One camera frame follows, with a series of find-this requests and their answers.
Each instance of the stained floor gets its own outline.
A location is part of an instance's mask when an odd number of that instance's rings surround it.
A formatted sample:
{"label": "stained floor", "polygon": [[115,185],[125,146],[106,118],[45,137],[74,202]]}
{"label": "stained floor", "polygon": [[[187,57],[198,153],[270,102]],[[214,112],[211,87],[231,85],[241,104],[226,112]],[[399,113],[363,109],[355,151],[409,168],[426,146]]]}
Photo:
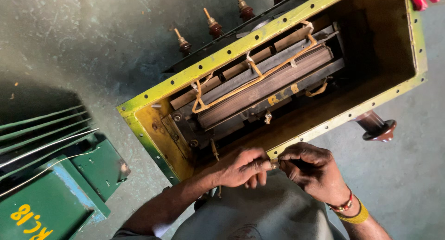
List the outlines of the stained floor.
{"label": "stained floor", "polygon": [[[245,0],[256,12],[272,0]],[[175,34],[197,49],[211,41],[202,8],[230,30],[241,23],[236,0],[0,0],[0,122],[79,98],[132,174],[107,201],[110,217],[76,239],[109,239],[126,218],[170,183],[114,108],[159,83],[181,58]],[[365,142],[346,123],[311,143],[330,149],[343,177],[395,239],[445,235],[445,6],[423,16],[428,82],[375,111],[396,119],[390,143]],[[44,105],[40,100],[50,100]],[[164,235],[170,239],[188,209]],[[329,214],[339,227],[335,215]]]}

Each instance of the green metal panel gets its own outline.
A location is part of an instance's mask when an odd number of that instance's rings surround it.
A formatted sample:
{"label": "green metal panel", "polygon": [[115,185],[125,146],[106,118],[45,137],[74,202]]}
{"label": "green metal panel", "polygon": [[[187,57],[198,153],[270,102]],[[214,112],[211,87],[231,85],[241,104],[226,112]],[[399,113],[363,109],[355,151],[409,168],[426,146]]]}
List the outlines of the green metal panel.
{"label": "green metal panel", "polygon": [[[41,169],[56,161],[53,159]],[[103,220],[109,213],[72,163],[62,161],[0,202],[0,239],[27,240],[48,232],[46,240],[66,239],[81,226]]]}
{"label": "green metal panel", "polygon": [[108,140],[97,144],[95,152],[70,158],[85,180],[105,202],[127,179],[130,169]]}
{"label": "green metal panel", "polygon": [[[53,142],[57,142],[57,141],[59,141],[59,140],[62,140],[62,139],[65,139],[65,138],[67,138],[67,137],[70,137],[70,136],[72,136],[72,135],[75,135],[75,134],[77,134],[77,133],[79,133],[79,132],[81,132],[81,131],[83,131],[83,130],[86,130],[86,129],[90,128],[91,126],[92,126],[92,125],[89,125],[89,126],[87,126],[87,127],[85,127],[85,128],[82,128],[82,129],[77,130],[77,131],[75,131],[75,132],[73,132],[73,133],[70,133],[70,134],[68,134],[68,135],[65,135],[64,137],[62,137],[62,138],[60,138],[60,139],[58,139],[58,140],[54,140],[54,141],[52,141],[52,142],[50,142],[50,143],[48,143],[48,144],[46,144],[46,145],[44,145],[44,146],[42,146],[42,147],[40,147],[40,148],[43,149],[44,147],[46,147],[47,145],[49,145],[49,144],[51,144],[51,143],[53,143]],[[31,161],[31,162],[29,162],[29,163],[23,165],[23,166],[21,166],[21,167],[18,168],[18,169],[15,169],[15,170],[13,170],[13,171],[10,171],[10,172],[4,174],[3,176],[0,176],[0,181],[3,180],[3,179],[5,179],[5,178],[7,178],[8,176],[10,176],[10,175],[12,175],[12,174],[14,174],[14,173],[17,173],[17,172],[19,172],[19,171],[21,171],[21,170],[23,170],[23,169],[25,169],[25,168],[27,168],[27,167],[33,165],[33,164],[39,162],[39,161],[42,161],[44,158],[50,156],[50,155],[53,154],[53,153],[58,152],[58,151],[61,150],[61,149],[64,149],[64,148],[69,147],[69,146],[72,146],[72,145],[74,145],[75,143],[77,143],[77,142],[79,142],[79,141],[85,140],[86,138],[92,136],[93,134],[94,134],[94,132],[91,132],[91,133],[86,134],[85,136],[83,136],[83,137],[81,137],[81,138],[78,138],[78,139],[76,139],[76,140],[74,140],[74,141],[71,141],[71,142],[68,143],[68,144],[62,144],[60,147],[54,149],[53,151],[50,151],[50,152],[48,152],[47,154],[44,154],[43,156],[41,156],[41,157],[39,157],[39,158],[37,158],[37,159],[35,159],[35,160],[33,160],[33,161]]]}
{"label": "green metal panel", "polygon": [[42,139],[42,138],[44,138],[44,137],[46,137],[46,136],[49,136],[49,135],[53,135],[53,134],[55,134],[55,133],[57,133],[57,132],[59,132],[59,131],[62,131],[62,130],[64,130],[64,129],[71,128],[71,127],[76,126],[76,125],[78,125],[78,124],[85,123],[85,122],[87,122],[87,121],[89,121],[89,120],[91,120],[91,118],[87,118],[87,119],[84,119],[84,120],[79,121],[79,122],[77,122],[77,123],[70,124],[70,125],[68,125],[68,126],[65,126],[65,127],[59,128],[59,129],[52,130],[52,131],[50,131],[50,132],[48,132],[48,133],[45,133],[45,134],[42,134],[42,135],[38,135],[38,136],[33,137],[33,138],[30,138],[30,139],[28,139],[28,140],[21,141],[21,142],[19,142],[19,143],[15,143],[15,144],[10,145],[10,146],[7,146],[7,147],[0,148],[0,154],[3,154],[3,153],[5,153],[5,152],[12,151],[12,150],[17,149],[17,148],[20,148],[20,147],[23,147],[23,146],[25,146],[25,145],[27,145],[27,144],[29,144],[29,143],[31,143],[31,142],[34,142],[34,141],[39,140],[39,139]]}
{"label": "green metal panel", "polygon": [[43,123],[43,124],[32,126],[30,128],[21,129],[19,131],[15,131],[13,133],[2,135],[2,136],[0,136],[0,141],[7,140],[7,139],[13,139],[13,138],[19,137],[19,136],[21,136],[23,134],[26,134],[26,133],[29,133],[29,132],[34,132],[37,129],[41,129],[41,128],[44,128],[46,126],[56,124],[58,122],[62,122],[64,120],[67,120],[67,119],[70,119],[70,118],[74,118],[74,117],[80,116],[80,115],[85,114],[85,113],[86,113],[86,111],[78,112],[78,113],[70,115],[70,116],[66,116],[66,117],[63,117],[63,118],[55,119],[53,121],[49,121],[49,122],[46,122],[46,123]]}
{"label": "green metal panel", "polygon": [[70,111],[70,110],[77,109],[77,108],[82,107],[82,106],[83,105],[74,106],[74,107],[71,107],[71,108],[68,108],[68,109],[65,109],[65,110],[62,110],[62,111],[50,113],[48,115],[43,115],[43,116],[40,116],[40,117],[30,118],[30,119],[22,120],[22,121],[15,122],[15,123],[9,123],[9,124],[5,124],[5,125],[1,125],[0,126],[0,130],[6,129],[6,128],[11,128],[11,127],[14,127],[14,126],[17,126],[17,125],[22,125],[22,124],[34,122],[34,121],[37,121],[37,120],[40,120],[40,119],[43,119],[43,118],[48,118],[48,117],[51,117],[51,116],[54,116],[54,115],[57,115],[57,114],[61,114],[61,113],[64,113],[64,112],[67,112],[67,111]]}

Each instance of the bolt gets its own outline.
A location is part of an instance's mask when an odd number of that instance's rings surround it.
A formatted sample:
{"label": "bolt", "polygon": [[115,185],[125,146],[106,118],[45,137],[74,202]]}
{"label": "bolt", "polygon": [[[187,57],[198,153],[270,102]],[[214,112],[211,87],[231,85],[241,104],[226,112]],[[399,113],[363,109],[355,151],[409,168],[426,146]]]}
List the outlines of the bolt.
{"label": "bolt", "polygon": [[193,139],[192,141],[190,141],[190,146],[197,147],[197,145],[198,145],[198,141],[196,139]]}

